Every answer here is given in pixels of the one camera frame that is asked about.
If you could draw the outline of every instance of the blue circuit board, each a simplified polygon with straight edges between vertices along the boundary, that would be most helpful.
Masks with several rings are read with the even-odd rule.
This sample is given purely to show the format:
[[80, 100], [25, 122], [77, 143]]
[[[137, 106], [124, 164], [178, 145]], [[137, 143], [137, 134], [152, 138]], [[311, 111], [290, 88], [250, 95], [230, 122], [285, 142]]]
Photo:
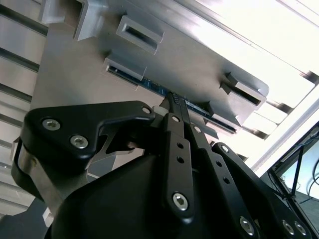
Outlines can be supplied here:
[[[132, 77], [131, 75], [115, 68], [115, 67], [112, 67], [112, 66], [109, 67], [108, 71], [110, 73], [113, 73], [113, 74], [123, 78], [124, 80], [127, 80], [127, 81], [133, 83], [134, 85], [142, 86], [142, 87], [144, 87], [144, 88], [146, 88], [146, 89], [148, 89], [148, 90], [150, 90], [158, 95], [161, 95], [163, 97], [166, 97], [168, 92], [171, 92], [169, 89], [165, 88], [164, 86], [161, 86], [160, 84], [158, 84], [158, 83], [156, 83], [156, 82], [154, 82], [146, 77], [142, 78], [142, 80], [139, 80], [139, 79]], [[236, 130], [233, 127], [231, 127], [231, 126], [229, 126], [229, 125], [227, 125], [227, 124], [225, 124], [217, 119], [212, 118], [212, 116], [210, 115], [210, 113], [207, 110], [203, 109], [202, 107], [200, 107], [196, 104], [193, 104], [188, 99], [185, 99], [185, 102], [186, 102], [187, 108], [189, 110], [195, 112], [196, 114], [201, 115], [206, 120], [210, 121], [213, 124], [218, 125], [219, 127], [227, 130], [230, 133], [236, 133]]]

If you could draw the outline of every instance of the metal plate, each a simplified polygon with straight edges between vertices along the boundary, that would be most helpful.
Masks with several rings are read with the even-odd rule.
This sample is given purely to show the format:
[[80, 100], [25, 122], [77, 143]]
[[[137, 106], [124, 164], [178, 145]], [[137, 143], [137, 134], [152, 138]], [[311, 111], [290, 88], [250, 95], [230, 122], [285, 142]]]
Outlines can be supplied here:
[[0, 47], [37, 64], [45, 44], [45, 37], [0, 16]]
[[38, 21], [41, 8], [41, 3], [38, 0], [0, 0], [0, 4], [41, 23]]
[[33, 95], [37, 74], [13, 62], [0, 58], [0, 83]]

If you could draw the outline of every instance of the black cable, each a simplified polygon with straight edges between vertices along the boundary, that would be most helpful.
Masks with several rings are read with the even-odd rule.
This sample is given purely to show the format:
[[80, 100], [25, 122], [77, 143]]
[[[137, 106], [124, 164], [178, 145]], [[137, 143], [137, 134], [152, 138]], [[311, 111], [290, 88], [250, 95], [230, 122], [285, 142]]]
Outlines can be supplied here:
[[310, 137], [305, 143], [302, 143], [302, 144], [295, 144], [293, 147], [296, 147], [296, 146], [305, 146], [307, 144], [310, 144], [312, 141], [316, 140], [316, 139], [319, 139], [317, 138], [319, 136], [319, 131], [313, 135], [312, 137]]
[[317, 160], [317, 162], [315, 163], [314, 165], [314, 168], [313, 168], [313, 181], [319, 185], [319, 183], [317, 182], [316, 178], [315, 178], [315, 173], [316, 173], [316, 169], [317, 169], [317, 166], [318, 166], [318, 163], [319, 163], [319, 159]]
[[274, 181], [273, 181], [273, 179], [271, 178], [271, 176], [270, 176], [270, 174], [269, 174], [268, 171], [267, 171], [267, 174], [268, 174], [268, 177], [269, 177], [269, 179], [270, 179], [271, 184], [274, 185], [275, 188], [276, 188], [276, 190], [277, 190], [277, 192], [280, 193], [280, 190], [278, 189], [277, 185], [274, 183]]
[[311, 191], [311, 187], [314, 185], [314, 183], [315, 183], [318, 179], [319, 179], [319, 176], [318, 176], [317, 178], [315, 178], [315, 180], [310, 184], [309, 190], [307, 191], [308, 200], [306, 200], [306, 201], [309, 201], [309, 200], [312, 200], [312, 199], [313, 199], [313, 197], [310, 197], [310, 191]]

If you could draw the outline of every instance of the rectangular slot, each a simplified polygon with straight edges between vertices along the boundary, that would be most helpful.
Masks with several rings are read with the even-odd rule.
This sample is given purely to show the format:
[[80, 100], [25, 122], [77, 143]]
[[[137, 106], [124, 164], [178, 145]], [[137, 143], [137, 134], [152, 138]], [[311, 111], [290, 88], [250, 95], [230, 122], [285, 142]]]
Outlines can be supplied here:
[[125, 15], [121, 19], [116, 34], [155, 55], [158, 45], [163, 40], [164, 32], [160, 32], [159, 29], [149, 23], [146, 26]]
[[240, 95], [241, 97], [245, 98], [246, 100], [248, 100], [249, 102], [251, 102], [252, 104], [254, 104], [255, 106], [258, 106], [260, 104], [260, 100], [251, 96], [250, 94], [236, 88], [233, 86], [228, 86], [233, 92], [237, 93], [238, 95]]
[[128, 25], [126, 25], [125, 27], [125, 32], [137, 38], [138, 40], [144, 42], [145, 44], [151, 46], [154, 50], [156, 50], [158, 47], [158, 44], [153, 39], [151, 39], [150, 37], [144, 35], [143, 33], [137, 31], [136, 29]]
[[139, 82], [139, 81], [140, 81], [139, 79], [137, 79], [137, 78], [135, 78], [135, 77], [133, 77], [133, 76], [131, 76], [131, 75], [125, 73], [124, 71], [121, 71], [121, 70], [117, 69], [117, 68], [114, 67], [114, 66], [109, 66], [108, 72], [110, 72], [110, 73], [112, 73], [113, 75], [116, 75], [116, 76], [118, 76], [118, 77], [120, 77], [120, 78], [122, 78], [122, 79], [124, 79], [124, 80], [126, 80], [126, 81], [128, 81], [128, 82], [130, 82], [130, 83], [133, 84], [135, 87], [138, 86], [138, 84], [137, 84], [136, 82]]

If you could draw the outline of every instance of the silver screw head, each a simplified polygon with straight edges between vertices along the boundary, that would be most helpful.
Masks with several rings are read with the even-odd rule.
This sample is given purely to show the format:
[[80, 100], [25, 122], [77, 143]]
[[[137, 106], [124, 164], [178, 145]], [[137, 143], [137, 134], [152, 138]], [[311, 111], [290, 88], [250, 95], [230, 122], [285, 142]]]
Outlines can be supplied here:
[[188, 201], [181, 193], [175, 193], [173, 195], [173, 202], [181, 211], [185, 211], [188, 208]]
[[253, 227], [253, 225], [251, 225], [251, 223], [246, 218], [240, 217], [239, 223], [248, 235], [250, 235], [250, 236], [254, 235], [254, 233], [255, 233], [254, 227]]
[[197, 126], [194, 126], [194, 130], [196, 130], [197, 133], [201, 133], [200, 128], [198, 128]]
[[174, 121], [179, 122], [179, 118], [177, 118], [176, 116], [172, 116], [171, 117]]
[[295, 234], [294, 229], [285, 220], [283, 220], [283, 226], [289, 232], [290, 235]]
[[306, 230], [298, 222], [295, 222], [295, 226], [302, 235], [305, 236], [307, 234]]
[[76, 148], [86, 148], [89, 144], [88, 140], [80, 135], [72, 136], [70, 139], [70, 143]]
[[45, 119], [42, 122], [42, 125], [44, 128], [46, 128], [47, 130], [50, 130], [50, 131], [58, 130], [61, 127], [60, 123], [56, 120], [53, 120], [53, 119]]
[[229, 152], [229, 149], [228, 149], [225, 145], [222, 145], [221, 148], [222, 148], [226, 153]]

